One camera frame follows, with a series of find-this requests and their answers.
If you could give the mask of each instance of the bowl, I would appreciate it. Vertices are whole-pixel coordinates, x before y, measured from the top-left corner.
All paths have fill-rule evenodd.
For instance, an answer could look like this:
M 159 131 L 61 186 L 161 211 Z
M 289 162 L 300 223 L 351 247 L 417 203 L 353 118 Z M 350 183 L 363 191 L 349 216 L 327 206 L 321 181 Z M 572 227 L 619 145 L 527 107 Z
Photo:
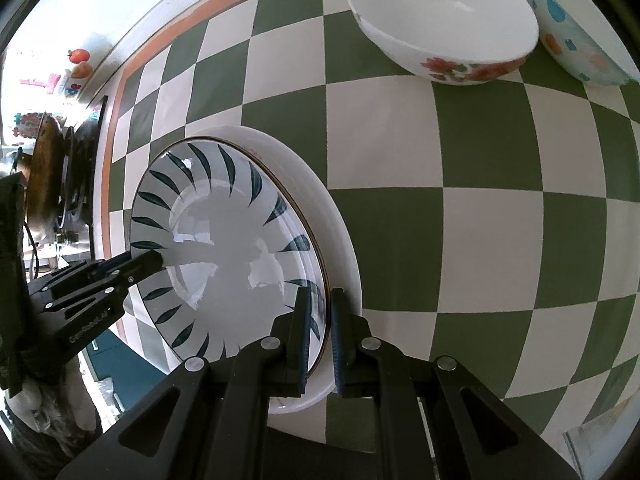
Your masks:
M 620 37 L 591 0 L 533 0 L 540 40 L 572 76 L 601 85 L 640 79 Z
M 538 42 L 526 0 L 348 0 L 364 34 L 401 67 L 479 84 L 516 70 Z

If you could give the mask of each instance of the plate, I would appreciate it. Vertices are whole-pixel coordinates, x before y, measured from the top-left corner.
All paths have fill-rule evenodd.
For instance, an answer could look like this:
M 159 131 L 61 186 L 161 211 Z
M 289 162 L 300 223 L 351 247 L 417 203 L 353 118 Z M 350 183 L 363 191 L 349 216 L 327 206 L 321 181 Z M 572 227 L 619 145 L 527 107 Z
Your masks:
M 189 144 L 199 149 L 202 155 L 198 157 L 196 151 L 190 147 Z M 225 163 L 225 156 L 218 146 L 221 146 L 222 149 L 225 150 L 226 155 L 234 163 L 234 167 L 236 168 L 233 189 L 230 187 L 231 179 L 227 166 L 228 159 Z M 157 323 L 159 331 L 170 346 L 179 343 L 175 344 L 174 351 L 176 351 L 182 359 L 198 354 L 198 352 L 204 352 L 204 356 L 207 359 L 215 360 L 224 355 L 230 356 L 236 354 L 239 347 L 268 333 L 274 316 L 280 313 L 290 312 L 286 304 L 289 306 L 293 305 L 292 302 L 295 298 L 297 284 L 307 283 L 297 280 L 308 280 L 308 282 L 315 283 L 317 288 L 313 288 L 317 293 L 313 297 L 317 299 L 314 300 L 312 315 L 318 327 L 318 334 L 313 333 L 310 338 L 309 364 L 310 368 L 312 368 L 312 373 L 309 375 L 307 381 L 306 393 L 299 399 L 271 399 L 270 413 L 295 412 L 318 402 L 318 400 L 321 400 L 334 388 L 330 345 L 326 345 L 326 348 L 324 348 L 324 350 L 322 349 L 322 343 L 328 338 L 326 312 L 324 313 L 324 319 L 322 318 L 328 284 L 331 283 L 331 286 L 341 286 L 344 288 L 351 297 L 354 305 L 354 313 L 358 314 L 362 311 L 360 278 L 353 246 L 340 213 L 325 186 L 315 176 L 308 165 L 289 148 L 276 139 L 273 139 L 273 137 L 244 126 L 210 128 L 199 132 L 197 137 L 191 137 L 171 146 L 167 151 L 174 154 L 177 159 L 182 162 L 184 168 L 182 168 L 180 164 L 176 164 L 177 160 L 172 160 L 170 156 L 162 154 L 145 173 L 133 205 L 132 218 L 135 217 L 140 221 L 132 221 L 131 223 L 130 241 L 132 253 L 135 254 L 136 251 L 143 251 L 146 250 L 145 248 L 150 248 L 151 246 L 148 244 L 140 244 L 140 242 L 145 241 L 154 242 L 161 246 L 162 242 L 165 242 L 167 245 L 170 243 L 183 244 L 185 241 L 198 241 L 199 243 L 206 244 L 208 241 L 206 238 L 206 229 L 192 228 L 191 231 L 193 232 L 192 236 L 194 239 L 183 238 L 181 242 L 174 240 L 173 235 L 168 231 L 171 230 L 173 232 L 173 227 L 180 225 L 178 219 L 182 218 L 185 211 L 195 206 L 203 209 L 203 204 L 200 202 L 208 200 L 203 197 L 209 196 L 213 191 L 215 191 L 216 196 L 214 199 L 216 201 L 226 199 L 224 202 L 228 202 L 229 199 L 235 199 L 237 195 L 238 205 L 242 203 L 242 208 L 245 211 L 243 215 L 248 214 L 246 212 L 247 209 L 255 207 L 255 217 L 253 213 L 250 217 L 243 216 L 244 218 L 255 218 L 254 221 L 250 221 L 250 223 L 254 222 L 253 225 L 255 229 L 263 227 L 258 225 L 260 223 L 258 222 L 258 218 L 267 214 L 266 218 L 262 219 L 262 222 L 265 222 L 274 211 L 276 202 L 278 201 L 278 193 L 280 193 L 284 203 L 287 205 L 289 213 L 287 213 L 287 215 L 279 215 L 276 219 L 269 222 L 269 224 L 271 224 L 271 228 L 278 225 L 288 227 L 286 229 L 282 227 L 278 229 L 270 228 L 268 236 L 275 238 L 269 238 L 269 244 L 272 244 L 272 246 L 268 247 L 268 252 L 263 253 L 260 251 L 261 255 L 266 254 L 267 256 L 261 256 L 262 258 L 266 257 L 266 259 L 263 259 L 259 266 L 257 264 L 254 266 L 254 269 L 260 267 L 260 271 L 256 270 L 256 274 L 254 274 L 254 269 L 252 269 L 252 272 L 249 273 L 249 276 L 254 274 L 251 280 L 249 280 L 250 285 L 251 283 L 256 285 L 253 287 L 250 286 L 249 288 L 258 288 L 255 294 L 263 292 L 271 294 L 274 292 L 274 288 L 272 287 L 280 286 L 282 302 L 279 310 L 275 307 L 275 304 L 273 304 L 269 315 L 259 318 L 261 323 L 266 322 L 266 327 L 260 329 L 259 333 L 257 333 L 259 323 L 255 320 L 248 321 L 250 316 L 246 316 L 247 312 L 244 312 L 242 316 L 235 317 L 234 319 L 241 321 L 240 326 L 242 326 L 242 330 L 240 331 L 234 329 L 235 331 L 233 333 L 236 334 L 234 336 L 236 344 L 228 344 L 226 342 L 226 336 L 222 337 L 221 343 L 218 336 L 214 340 L 214 335 L 211 333 L 211 330 L 207 330 L 207 326 L 209 325 L 196 321 L 196 313 L 198 315 L 202 314 L 200 308 L 194 310 L 193 308 L 183 308 L 183 305 L 171 312 L 171 309 L 178 307 L 181 303 L 170 305 L 169 301 L 173 299 L 177 302 L 184 303 L 186 300 L 188 305 L 197 304 L 199 306 L 200 302 L 194 301 L 194 298 L 198 298 L 199 300 L 198 295 L 204 294 L 203 287 L 206 285 L 203 285 L 203 283 L 207 281 L 206 274 L 210 274 L 213 270 L 211 266 L 217 263 L 207 262 L 203 264 L 195 262 L 186 264 L 191 267 L 191 270 L 187 272 L 188 275 L 190 275 L 189 278 L 184 277 L 186 269 L 183 269 L 183 267 L 185 264 L 178 266 L 180 269 L 179 272 L 173 268 L 175 265 L 167 265 L 165 271 L 141 282 L 139 286 L 142 297 L 148 298 L 145 300 L 145 306 L 152 320 Z M 212 181 L 211 189 L 209 189 L 207 170 L 201 161 L 202 156 L 209 162 Z M 160 164 L 162 164 L 162 171 L 156 169 L 160 168 Z M 151 170 L 161 172 L 170 177 L 177 187 L 178 192 L 175 192 L 175 189 L 171 189 L 172 186 L 161 182 L 161 179 L 168 182 L 166 178 L 158 178 L 159 174 L 156 173 L 156 175 L 154 175 L 151 173 Z M 188 177 L 189 172 L 193 177 L 193 184 Z M 262 189 L 252 201 L 252 195 L 255 193 L 255 190 L 257 190 L 258 174 L 262 181 Z M 169 209 L 140 198 L 140 191 L 153 193 L 154 190 L 156 191 L 155 195 L 162 198 Z M 153 211 L 155 211 L 154 214 L 156 218 L 151 216 Z M 161 215 L 160 218 L 166 222 L 166 224 L 162 224 L 161 220 L 158 219 L 158 214 Z M 188 222 L 187 218 L 192 217 L 193 215 L 187 213 L 187 216 L 184 217 L 185 220 L 182 222 Z M 142 218 L 152 219 L 161 227 L 158 228 L 154 224 L 149 225 L 148 220 Z M 201 231 L 197 238 L 196 231 Z M 289 235 L 287 238 L 289 241 L 286 243 L 284 243 L 286 240 L 285 235 Z M 309 250 L 287 250 L 279 252 L 299 236 L 306 236 L 310 245 Z M 296 248 L 306 247 L 306 242 L 302 240 L 302 238 L 298 238 L 298 242 L 295 244 Z M 326 263 L 326 275 L 328 279 L 322 275 L 322 262 L 319 257 L 321 251 Z M 248 255 L 249 257 L 245 257 L 245 260 L 255 256 L 255 254 L 251 254 L 250 252 Z M 279 275 L 278 266 L 282 267 L 283 262 L 285 263 L 285 267 L 282 269 L 282 275 Z M 202 270 L 198 270 L 192 275 L 194 272 L 193 267 L 200 267 Z M 160 292 L 162 292 L 161 289 L 169 287 L 171 287 L 171 289 L 164 292 L 161 296 L 153 299 L 149 297 L 149 294 L 154 290 L 160 289 Z M 190 296 L 188 294 L 189 290 L 196 290 L 196 292 Z M 245 332 L 251 333 L 252 331 L 255 331 L 257 335 L 245 335 Z M 209 341 L 207 347 L 201 351 L 207 339 L 207 333 L 209 333 Z
M 326 336 L 325 278 L 315 241 L 287 191 L 239 148 L 214 139 L 169 147 L 142 177 L 131 215 L 134 256 L 164 269 L 139 286 L 149 316 L 181 359 L 236 354 L 313 292 L 308 368 Z

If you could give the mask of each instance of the white plate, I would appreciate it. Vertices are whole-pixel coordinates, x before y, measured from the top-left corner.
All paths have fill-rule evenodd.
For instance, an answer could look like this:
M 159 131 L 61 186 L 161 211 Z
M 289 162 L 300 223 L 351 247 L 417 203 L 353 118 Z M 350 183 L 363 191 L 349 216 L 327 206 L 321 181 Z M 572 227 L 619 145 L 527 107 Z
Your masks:
M 270 311 L 260 318 L 260 322 L 255 321 L 255 319 L 250 323 L 246 321 L 252 317 L 250 312 L 251 307 L 247 307 L 248 310 L 241 313 L 241 317 L 232 316 L 226 320 L 227 324 L 222 332 L 229 334 L 230 332 L 228 332 L 228 329 L 232 326 L 236 327 L 236 329 L 234 329 L 236 331 L 233 332 L 232 330 L 231 332 L 235 334 L 233 337 L 228 337 L 228 335 L 224 336 L 226 355 L 230 356 L 236 354 L 239 347 L 244 346 L 246 343 L 258 339 L 260 336 L 268 333 L 273 317 L 280 313 L 289 312 L 289 309 L 284 307 L 283 303 L 289 305 L 293 304 L 292 301 L 295 297 L 295 291 L 297 290 L 297 286 L 294 286 L 294 284 L 301 283 L 296 282 L 295 280 L 320 282 L 318 283 L 319 290 L 324 289 L 324 295 L 326 295 L 326 290 L 328 290 L 329 286 L 341 286 L 350 295 L 356 313 L 360 313 L 362 311 L 362 293 L 353 246 L 335 203 L 331 199 L 331 196 L 322 182 L 316 177 L 308 165 L 306 165 L 306 163 L 304 163 L 304 161 L 301 160 L 293 151 L 276 139 L 273 139 L 273 137 L 244 126 L 221 126 L 217 128 L 210 128 L 199 132 L 198 136 L 215 137 L 216 139 L 227 140 L 231 143 L 232 146 L 222 144 L 223 149 L 227 154 L 226 158 L 230 159 L 234 163 L 233 166 L 239 168 L 236 170 L 233 188 L 234 191 L 232 192 L 231 197 L 228 193 L 228 190 L 230 189 L 229 172 L 225 164 L 225 156 L 222 155 L 222 152 L 217 147 L 218 144 L 209 139 L 203 140 L 191 138 L 181 141 L 180 145 L 174 145 L 174 147 L 169 148 L 169 151 L 174 153 L 174 150 L 176 149 L 185 150 L 184 152 L 178 151 L 176 153 L 178 159 L 185 166 L 187 164 L 191 165 L 191 168 L 186 169 L 193 175 L 194 184 L 192 184 L 188 179 L 189 172 L 185 172 L 184 169 L 181 169 L 179 163 L 176 164 L 174 161 L 170 160 L 168 156 L 162 156 L 156 159 L 152 164 L 151 169 L 160 171 L 156 169 L 156 164 L 158 164 L 158 168 L 162 167 L 162 173 L 171 176 L 172 180 L 177 184 L 178 191 L 180 191 L 182 198 L 176 198 L 177 195 L 169 186 L 161 183 L 156 176 L 147 172 L 146 175 L 148 176 L 145 175 L 143 178 L 139 190 L 143 192 L 156 191 L 155 194 L 161 196 L 165 201 L 172 197 L 171 200 L 173 202 L 167 202 L 170 209 L 172 209 L 172 212 L 169 213 L 169 211 L 162 206 L 157 206 L 149 203 L 148 201 L 141 200 L 139 199 L 139 195 L 136 194 L 132 217 L 152 218 L 152 216 L 150 216 L 150 212 L 156 211 L 157 215 L 158 210 L 160 210 L 163 212 L 162 214 L 165 214 L 164 216 L 166 216 L 166 218 L 162 218 L 164 219 L 164 222 L 167 222 L 167 227 L 172 228 L 172 233 L 180 232 L 183 234 L 186 232 L 184 228 L 186 223 L 188 224 L 189 222 L 194 221 L 194 208 L 200 210 L 196 213 L 198 221 L 203 221 L 199 215 L 201 215 L 202 212 L 205 212 L 207 207 L 205 206 L 203 208 L 203 204 L 196 204 L 195 202 L 198 202 L 198 200 L 196 200 L 198 197 L 200 197 L 199 200 L 209 200 L 202 198 L 209 196 L 209 179 L 200 158 L 198 158 L 198 155 L 196 154 L 196 151 L 193 148 L 190 148 L 187 142 L 192 146 L 200 148 L 202 154 L 206 153 L 204 158 L 207 160 L 211 159 L 209 164 L 210 172 L 212 174 L 212 192 L 214 193 L 211 200 L 215 200 L 216 204 L 223 204 L 226 202 L 228 203 L 228 206 L 231 206 L 231 203 L 228 201 L 231 200 L 234 202 L 234 199 L 236 199 L 238 201 L 237 206 L 242 205 L 242 209 L 240 211 L 255 208 L 255 216 L 251 215 L 245 217 L 244 215 L 246 213 L 243 213 L 243 218 L 258 219 L 265 215 L 266 218 L 268 218 L 271 215 L 278 193 L 276 181 L 279 181 L 282 187 L 290 195 L 290 198 L 287 199 L 286 193 L 282 194 L 282 198 L 288 206 L 287 210 L 289 213 L 279 216 L 278 218 L 281 220 L 280 222 L 276 222 L 276 220 L 269 222 L 266 227 L 269 228 L 269 225 L 271 225 L 271 227 L 268 229 L 267 233 L 261 229 L 262 226 L 257 225 L 257 223 L 261 222 L 248 220 L 249 224 L 254 225 L 253 229 L 258 230 L 256 232 L 260 233 L 260 239 L 265 240 L 268 247 L 268 250 L 263 252 L 262 256 L 258 258 L 258 261 L 262 261 L 262 263 L 260 265 L 254 264 L 252 266 L 251 272 L 249 273 L 252 276 L 249 277 L 249 282 L 255 282 L 254 285 L 261 282 L 265 285 L 264 290 L 254 288 L 254 293 L 262 294 L 270 290 L 271 293 L 273 293 L 273 297 L 271 298 L 272 303 Z M 203 148 L 203 146 L 206 145 L 215 146 L 215 151 L 207 151 L 207 148 Z M 254 160 L 254 179 L 255 174 L 259 173 L 260 179 L 263 183 L 261 192 L 254 198 L 254 201 L 251 202 L 250 206 L 248 206 L 248 203 L 251 201 L 251 197 L 255 192 L 255 186 L 253 186 L 254 190 L 252 190 L 252 170 L 248 164 L 250 157 L 247 157 L 247 155 L 251 155 L 254 159 L 257 159 Z M 259 168 L 260 162 L 268 168 L 266 172 L 262 168 Z M 274 180 L 270 179 L 269 173 L 273 174 Z M 293 211 L 294 204 L 299 207 L 300 215 L 296 215 L 295 212 L 293 214 L 291 213 L 291 211 Z M 157 220 L 157 222 L 164 226 L 162 221 Z M 234 230 L 233 226 L 228 224 L 228 221 L 223 222 L 223 224 L 227 225 L 225 232 L 227 235 L 230 233 L 231 237 L 236 236 L 240 232 Z M 192 226 L 190 229 L 187 229 L 187 231 L 193 233 L 199 232 L 196 238 L 205 244 L 208 242 L 206 238 L 207 229 L 197 229 Z M 165 244 L 169 244 L 169 242 L 172 242 L 172 238 L 174 238 L 174 234 L 169 234 L 162 229 L 132 221 L 130 236 L 132 244 L 143 239 L 147 240 L 151 233 L 156 237 L 152 238 L 151 241 L 156 241 L 156 243 L 161 245 L 162 241 L 165 241 Z M 221 234 L 221 232 L 218 232 L 216 236 L 219 237 Z M 277 252 L 281 251 L 284 247 L 287 247 L 291 241 L 290 240 L 285 243 L 285 237 L 287 235 L 289 235 L 291 240 L 297 238 L 299 241 L 298 245 L 301 243 L 303 248 L 306 247 L 307 243 L 300 237 L 306 235 L 306 239 L 309 241 L 309 250 L 287 250 L 281 253 Z M 322 286 L 323 276 L 321 272 L 321 264 L 320 260 L 316 256 L 316 252 L 314 251 L 315 247 L 313 247 L 314 238 L 319 247 L 318 252 L 322 253 L 326 266 L 327 279 L 324 283 L 325 286 Z M 137 245 L 141 247 L 141 249 L 136 249 L 135 246 L 132 245 L 132 252 L 136 250 L 144 250 L 144 244 L 142 246 L 140 244 Z M 229 251 L 233 245 L 234 244 L 229 244 L 227 251 Z M 283 245 L 283 248 L 275 249 L 275 247 L 279 247 L 279 245 Z M 247 261 L 254 261 L 252 260 L 254 256 L 255 254 L 245 254 L 244 259 Z M 162 300 L 162 298 L 165 298 L 169 302 L 170 299 L 173 298 L 174 302 L 176 302 L 175 300 L 182 300 L 192 306 L 199 305 L 198 300 L 201 299 L 201 295 L 204 291 L 203 283 L 207 282 L 207 275 L 212 273 L 214 270 L 213 267 L 211 267 L 212 265 L 215 264 L 191 264 L 189 266 L 191 269 L 187 270 L 187 274 L 190 277 L 186 280 L 184 278 L 185 267 L 182 266 L 182 279 L 180 279 L 175 270 L 169 268 L 167 271 L 151 277 L 149 279 L 149 283 L 145 283 L 146 280 L 145 282 L 141 282 L 140 292 L 143 298 L 151 291 L 157 290 L 158 288 L 164 288 L 164 286 L 171 286 L 174 288 L 174 290 L 167 292 L 161 297 L 159 296 L 153 300 L 145 301 L 145 305 L 149 310 L 152 319 L 157 321 L 162 314 L 177 306 L 177 304 L 175 306 L 169 306 L 168 303 L 164 303 L 162 306 L 156 308 L 155 304 Z M 194 273 L 193 267 L 198 267 L 199 270 Z M 278 273 L 279 268 L 282 269 L 282 275 L 279 275 Z M 170 282 L 168 285 L 164 285 L 161 283 L 163 280 L 170 280 Z M 277 295 L 274 293 L 278 286 L 282 291 L 282 294 L 280 295 L 280 309 L 278 309 L 276 304 L 273 303 L 273 301 L 277 301 L 275 299 Z M 318 402 L 334 388 L 334 374 L 330 344 L 326 344 L 324 346 L 324 350 L 322 349 L 321 344 L 322 341 L 328 339 L 326 327 L 324 326 L 324 318 L 322 316 L 322 310 L 324 309 L 324 301 L 326 298 L 323 297 L 322 293 L 314 295 L 314 297 L 317 298 L 317 300 L 314 300 L 312 315 L 316 325 L 318 326 L 318 336 L 316 336 L 316 334 L 312 334 L 310 338 L 309 364 L 311 366 L 318 357 L 319 361 L 312 370 L 312 373 L 309 375 L 306 384 L 306 394 L 300 399 L 271 399 L 270 413 L 287 413 L 301 410 Z M 206 350 L 204 351 L 204 355 L 209 360 L 219 358 L 220 354 L 222 354 L 222 343 L 220 342 L 219 337 L 214 338 L 210 334 L 211 325 L 210 323 L 207 324 L 206 320 L 194 323 L 191 329 L 187 330 L 187 332 L 189 332 L 188 337 L 184 338 L 187 334 L 182 331 L 189 327 L 195 319 L 196 313 L 193 309 L 189 309 L 188 307 L 179 308 L 175 310 L 172 316 L 170 316 L 170 319 L 162 319 L 163 322 L 158 325 L 158 328 L 167 343 L 170 346 L 175 346 L 175 351 L 177 351 L 183 359 L 190 355 L 197 354 L 198 352 L 201 352 L 202 354 L 201 348 L 207 338 L 207 332 L 209 332 L 209 342 Z M 266 329 L 261 326 L 265 323 L 268 325 Z M 242 330 L 238 332 L 237 327 L 241 327 Z M 231 339 L 236 342 L 233 347 L 227 343 L 227 341 L 231 341 Z

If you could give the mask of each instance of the white bowl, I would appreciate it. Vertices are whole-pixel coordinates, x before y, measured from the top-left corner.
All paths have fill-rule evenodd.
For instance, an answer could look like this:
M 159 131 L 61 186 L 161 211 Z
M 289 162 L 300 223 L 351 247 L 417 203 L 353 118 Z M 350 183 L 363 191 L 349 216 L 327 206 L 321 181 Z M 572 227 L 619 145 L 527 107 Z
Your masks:
M 398 65 L 448 84 L 519 67 L 538 42 L 526 0 L 348 0 L 362 31 Z

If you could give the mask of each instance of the green and white checkered tile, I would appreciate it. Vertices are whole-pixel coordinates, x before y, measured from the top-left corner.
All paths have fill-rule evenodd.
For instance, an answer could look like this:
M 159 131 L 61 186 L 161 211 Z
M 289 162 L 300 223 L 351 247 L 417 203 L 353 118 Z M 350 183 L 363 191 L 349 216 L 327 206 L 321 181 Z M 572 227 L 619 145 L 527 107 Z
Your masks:
M 432 84 L 373 45 L 346 0 L 246 0 L 131 75 L 118 115 L 113 254 L 158 153 L 244 124 L 327 185 L 373 333 L 408 355 L 456 357 L 549 439 L 640 387 L 636 83 L 587 86 L 538 46 L 501 80 Z M 171 369 L 131 302 L 142 353 Z M 327 441 L 370 447 L 370 417 L 367 401 L 330 396 Z

